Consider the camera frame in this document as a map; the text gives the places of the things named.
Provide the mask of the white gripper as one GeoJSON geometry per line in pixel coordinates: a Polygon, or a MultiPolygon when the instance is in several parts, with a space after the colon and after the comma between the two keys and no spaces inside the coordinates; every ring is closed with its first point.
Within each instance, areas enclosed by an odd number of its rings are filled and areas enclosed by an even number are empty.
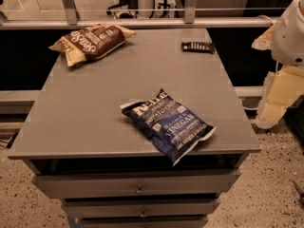
{"type": "Polygon", "coordinates": [[[304,93],[304,0],[294,0],[252,48],[271,49],[273,59],[284,64],[278,72],[267,74],[257,107],[256,126],[269,129],[304,93]]]}

